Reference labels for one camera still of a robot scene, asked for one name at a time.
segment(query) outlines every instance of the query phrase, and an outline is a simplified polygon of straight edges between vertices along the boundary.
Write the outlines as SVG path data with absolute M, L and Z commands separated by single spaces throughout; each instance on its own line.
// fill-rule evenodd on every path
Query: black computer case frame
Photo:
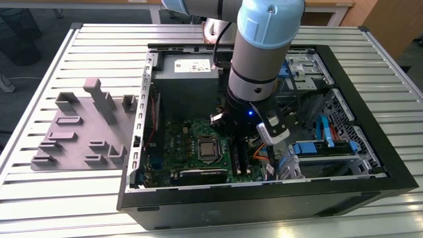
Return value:
M 197 46 L 206 45 L 156 44 L 148 47 L 177 50 Z M 396 196 L 417 187 L 329 47 L 290 45 L 290 48 L 313 48 L 318 54 L 388 177 L 288 184 L 274 182 L 261 186 L 193 190 L 169 187 L 154 192 L 125 193 L 125 160 L 117 210 L 126 212 L 146 230 L 341 215 L 382 197 Z

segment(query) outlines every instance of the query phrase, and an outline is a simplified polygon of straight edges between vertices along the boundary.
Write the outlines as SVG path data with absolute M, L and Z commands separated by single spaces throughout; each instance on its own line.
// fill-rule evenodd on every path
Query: aluminum extrusion table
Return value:
M 116 211 L 120 170 L 33 172 L 34 148 L 62 91 L 87 96 L 98 77 L 112 96 L 138 94 L 146 43 L 201 43 L 200 26 L 83 24 L 70 29 L 0 156 L 0 234 L 25 237 L 149 236 Z M 423 235 L 421 93 L 370 34 L 356 28 L 301 27 L 293 44 L 325 44 L 416 178 L 420 188 L 340 217 L 153 232 L 184 237 L 414 237 Z

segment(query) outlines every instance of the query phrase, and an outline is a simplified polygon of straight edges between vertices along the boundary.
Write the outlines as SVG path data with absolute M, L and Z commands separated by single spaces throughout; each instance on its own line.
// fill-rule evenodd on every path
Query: open computer tower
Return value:
M 213 128 L 228 74 L 212 46 L 148 47 L 117 201 L 146 230 L 336 216 L 417 187 L 328 46 L 290 45 L 273 97 L 296 121 L 273 148 Z

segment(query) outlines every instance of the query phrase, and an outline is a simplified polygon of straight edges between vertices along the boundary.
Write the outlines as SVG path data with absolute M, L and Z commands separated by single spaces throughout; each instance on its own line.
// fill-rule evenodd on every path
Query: trash bin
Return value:
M 41 31 L 26 8 L 0 8 L 0 18 L 23 39 L 33 40 Z
M 18 66 L 35 63 L 41 54 L 33 41 L 21 37 L 0 19 L 0 52 Z

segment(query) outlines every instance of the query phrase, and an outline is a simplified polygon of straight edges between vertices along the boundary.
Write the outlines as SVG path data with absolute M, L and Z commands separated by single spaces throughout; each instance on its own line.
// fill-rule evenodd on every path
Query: power supply label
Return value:
M 210 72 L 209 59 L 177 59 L 174 61 L 174 73 Z

